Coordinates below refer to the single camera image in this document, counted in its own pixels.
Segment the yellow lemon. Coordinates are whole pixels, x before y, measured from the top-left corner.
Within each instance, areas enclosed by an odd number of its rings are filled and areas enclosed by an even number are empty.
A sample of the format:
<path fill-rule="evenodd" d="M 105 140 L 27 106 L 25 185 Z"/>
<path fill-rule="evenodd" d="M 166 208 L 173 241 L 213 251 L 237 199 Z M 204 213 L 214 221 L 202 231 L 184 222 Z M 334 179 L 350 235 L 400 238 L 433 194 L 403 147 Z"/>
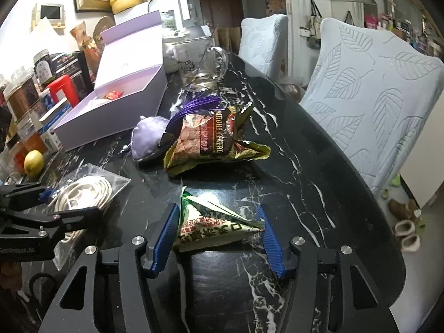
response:
<path fill-rule="evenodd" d="M 44 156 L 38 150 L 30 151 L 24 160 L 24 171 L 29 178 L 40 175 L 44 169 Z"/>

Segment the lavender gift box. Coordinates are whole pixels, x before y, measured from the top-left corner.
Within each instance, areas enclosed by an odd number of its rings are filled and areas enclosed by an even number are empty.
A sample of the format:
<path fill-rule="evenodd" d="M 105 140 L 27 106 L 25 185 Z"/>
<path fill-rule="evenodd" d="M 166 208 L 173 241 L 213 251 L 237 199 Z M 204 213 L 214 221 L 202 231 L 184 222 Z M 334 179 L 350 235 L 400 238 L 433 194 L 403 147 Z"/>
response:
<path fill-rule="evenodd" d="M 156 116 L 166 90 L 163 27 L 150 12 L 102 33 L 105 42 L 95 89 L 72 107 L 55 128 L 65 150 L 73 150 L 134 128 L 140 116 Z M 117 100 L 103 98 L 113 90 Z"/>

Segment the far light blue chair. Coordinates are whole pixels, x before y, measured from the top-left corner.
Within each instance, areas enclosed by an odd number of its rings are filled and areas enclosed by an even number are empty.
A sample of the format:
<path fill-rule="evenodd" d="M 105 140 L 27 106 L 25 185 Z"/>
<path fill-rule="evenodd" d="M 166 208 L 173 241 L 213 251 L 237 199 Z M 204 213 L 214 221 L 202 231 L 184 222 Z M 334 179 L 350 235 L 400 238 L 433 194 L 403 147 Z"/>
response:
<path fill-rule="evenodd" d="M 278 82 L 287 33 L 288 18 L 285 14 L 245 18 L 241 22 L 239 57 Z"/>

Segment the green white snack packet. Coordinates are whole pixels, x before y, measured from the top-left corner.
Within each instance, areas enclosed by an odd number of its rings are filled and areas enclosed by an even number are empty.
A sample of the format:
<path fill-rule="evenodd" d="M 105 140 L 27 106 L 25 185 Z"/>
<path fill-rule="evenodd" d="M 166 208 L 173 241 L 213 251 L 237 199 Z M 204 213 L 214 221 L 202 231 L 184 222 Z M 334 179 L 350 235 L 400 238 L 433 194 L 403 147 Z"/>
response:
<path fill-rule="evenodd" d="M 213 193 L 181 191 L 181 217 L 174 248 L 180 252 L 241 241 L 265 229 L 264 220 L 248 220 L 222 205 Z"/>

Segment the near light blue chair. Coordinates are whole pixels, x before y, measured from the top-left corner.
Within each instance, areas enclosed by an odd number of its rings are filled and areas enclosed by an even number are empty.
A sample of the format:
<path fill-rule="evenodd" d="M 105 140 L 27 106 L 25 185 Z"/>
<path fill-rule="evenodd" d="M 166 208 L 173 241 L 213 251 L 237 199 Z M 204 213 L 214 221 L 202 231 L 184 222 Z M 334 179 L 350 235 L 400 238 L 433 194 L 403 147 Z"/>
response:
<path fill-rule="evenodd" d="M 443 61 L 393 32 L 325 18 L 301 106 L 373 193 L 393 180 L 443 92 Z"/>

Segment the red plastic container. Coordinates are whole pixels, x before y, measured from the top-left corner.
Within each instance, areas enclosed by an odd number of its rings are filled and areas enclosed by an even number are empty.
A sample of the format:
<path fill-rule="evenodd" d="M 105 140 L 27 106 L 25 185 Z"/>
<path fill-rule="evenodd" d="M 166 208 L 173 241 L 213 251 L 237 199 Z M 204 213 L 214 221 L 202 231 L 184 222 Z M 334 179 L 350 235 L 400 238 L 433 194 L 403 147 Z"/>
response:
<path fill-rule="evenodd" d="M 80 100 L 77 91 L 69 75 L 64 74 L 53 80 L 49 85 L 50 95 L 55 103 L 66 98 L 72 107 L 79 104 Z"/>

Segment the white foam sheet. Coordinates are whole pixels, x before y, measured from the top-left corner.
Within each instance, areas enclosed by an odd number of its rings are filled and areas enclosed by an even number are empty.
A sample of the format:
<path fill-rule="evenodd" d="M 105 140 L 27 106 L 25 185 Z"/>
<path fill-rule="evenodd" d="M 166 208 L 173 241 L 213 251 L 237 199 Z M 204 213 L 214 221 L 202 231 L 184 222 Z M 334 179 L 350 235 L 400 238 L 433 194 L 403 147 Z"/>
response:
<path fill-rule="evenodd" d="M 60 35 L 45 17 L 30 33 L 29 54 L 31 59 L 43 50 L 48 50 L 49 54 L 71 53 L 77 51 L 78 46 L 71 35 Z"/>

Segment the brown powder jar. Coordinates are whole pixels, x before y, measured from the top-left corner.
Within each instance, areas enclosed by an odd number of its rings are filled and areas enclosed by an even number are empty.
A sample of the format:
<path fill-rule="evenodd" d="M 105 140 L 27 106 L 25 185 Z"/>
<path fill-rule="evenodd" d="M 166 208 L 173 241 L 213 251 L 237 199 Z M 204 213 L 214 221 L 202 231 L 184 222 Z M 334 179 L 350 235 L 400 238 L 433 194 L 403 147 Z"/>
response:
<path fill-rule="evenodd" d="M 11 83 L 4 90 L 4 98 L 9 111 L 16 121 L 21 120 L 35 104 L 35 87 L 32 82 Z"/>

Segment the brown cereal snack bag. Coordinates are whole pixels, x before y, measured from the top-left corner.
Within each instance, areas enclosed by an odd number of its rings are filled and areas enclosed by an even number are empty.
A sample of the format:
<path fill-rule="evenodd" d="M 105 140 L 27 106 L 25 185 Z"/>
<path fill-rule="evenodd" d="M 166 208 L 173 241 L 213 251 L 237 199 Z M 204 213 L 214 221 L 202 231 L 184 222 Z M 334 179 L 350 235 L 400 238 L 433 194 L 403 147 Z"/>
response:
<path fill-rule="evenodd" d="M 268 159 L 270 147 L 243 138 L 252 110 L 254 104 L 250 102 L 187 114 L 178 139 L 164 156 L 166 173 L 176 176 L 199 164 L 216 161 Z"/>

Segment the brown paper snack bag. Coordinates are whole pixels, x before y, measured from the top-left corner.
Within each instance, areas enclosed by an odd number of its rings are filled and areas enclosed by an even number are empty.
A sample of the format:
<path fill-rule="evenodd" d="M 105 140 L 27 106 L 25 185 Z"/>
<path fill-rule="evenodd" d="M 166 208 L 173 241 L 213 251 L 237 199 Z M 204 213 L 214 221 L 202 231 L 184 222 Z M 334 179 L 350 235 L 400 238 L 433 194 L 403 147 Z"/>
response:
<path fill-rule="evenodd" d="M 86 23 L 82 22 L 76 25 L 70 31 L 70 34 L 76 40 L 79 50 L 84 52 L 91 81 L 95 82 L 99 69 L 100 54 L 95 40 L 87 34 Z"/>

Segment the light blue chair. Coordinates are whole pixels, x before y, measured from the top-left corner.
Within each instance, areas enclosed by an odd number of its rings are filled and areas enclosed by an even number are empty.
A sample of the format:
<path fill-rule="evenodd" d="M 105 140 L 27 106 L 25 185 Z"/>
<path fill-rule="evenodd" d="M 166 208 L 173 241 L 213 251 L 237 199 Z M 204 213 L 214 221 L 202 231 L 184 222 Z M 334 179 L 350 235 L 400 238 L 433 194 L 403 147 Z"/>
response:
<path fill-rule="evenodd" d="M 301 106 L 373 193 L 393 180 L 443 92 L 443 61 L 393 32 L 325 18 Z"/>
<path fill-rule="evenodd" d="M 239 57 L 278 82 L 287 33 L 288 18 L 285 14 L 245 18 L 241 22 Z"/>

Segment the wall intercom panel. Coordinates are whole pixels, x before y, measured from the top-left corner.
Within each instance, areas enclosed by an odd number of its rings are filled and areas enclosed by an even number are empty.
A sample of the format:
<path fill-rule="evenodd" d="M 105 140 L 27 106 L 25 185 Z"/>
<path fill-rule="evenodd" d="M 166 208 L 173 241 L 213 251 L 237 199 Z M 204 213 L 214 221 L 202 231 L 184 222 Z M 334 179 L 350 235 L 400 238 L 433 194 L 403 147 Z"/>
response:
<path fill-rule="evenodd" d="M 36 4 L 32 10 L 32 25 L 33 30 L 40 20 L 48 19 L 54 29 L 65 28 L 65 9 L 63 4 Z"/>

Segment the black printed box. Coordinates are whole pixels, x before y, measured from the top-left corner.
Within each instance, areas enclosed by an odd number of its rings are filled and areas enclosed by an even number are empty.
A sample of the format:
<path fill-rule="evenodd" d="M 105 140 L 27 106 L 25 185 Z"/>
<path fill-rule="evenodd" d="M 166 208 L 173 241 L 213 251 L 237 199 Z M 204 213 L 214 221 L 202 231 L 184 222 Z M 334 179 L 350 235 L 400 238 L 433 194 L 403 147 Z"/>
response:
<path fill-rule="evenodd" d="M 83 51 L 54 53 L 50 58 L 57 77 L 67 74 L 71 78 L 80 101 L 93 91 L 93 82 Z"/>

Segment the white mini fridge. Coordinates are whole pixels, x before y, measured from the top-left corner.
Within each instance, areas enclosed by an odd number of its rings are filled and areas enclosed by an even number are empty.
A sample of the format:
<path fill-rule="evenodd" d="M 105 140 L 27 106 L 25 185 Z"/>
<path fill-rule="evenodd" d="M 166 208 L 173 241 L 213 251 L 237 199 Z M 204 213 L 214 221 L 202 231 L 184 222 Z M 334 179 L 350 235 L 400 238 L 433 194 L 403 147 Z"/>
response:
<path fill-rule="evenodd" d="M 192 20 L 187 0 L 151 0 L 131 7 L 114 15 L 116 25 L 139 17 L 141 15 L 158 11 L 165 29 L 172 31 L 182 30 L 195 23 Z"/>

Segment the purple sachet with tassel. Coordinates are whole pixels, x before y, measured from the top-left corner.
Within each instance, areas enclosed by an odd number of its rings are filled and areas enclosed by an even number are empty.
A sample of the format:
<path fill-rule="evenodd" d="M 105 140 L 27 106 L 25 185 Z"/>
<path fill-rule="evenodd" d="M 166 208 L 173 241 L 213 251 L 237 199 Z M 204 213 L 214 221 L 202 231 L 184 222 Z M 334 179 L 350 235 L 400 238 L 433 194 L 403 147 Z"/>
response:
<path fill-rule="evenodd" d="M 183 119 L 189 113 L 217 110 L 220 106 L 220 97 L 199 94 L 186 100 L 170 119 L 161 116 L 140 116 L 140 121 L 132 130 L 131 141 L 123 146 L 120 154 L 131 153 L 135 162 L 155 159 L 164 154 L 177 141 Z"/>

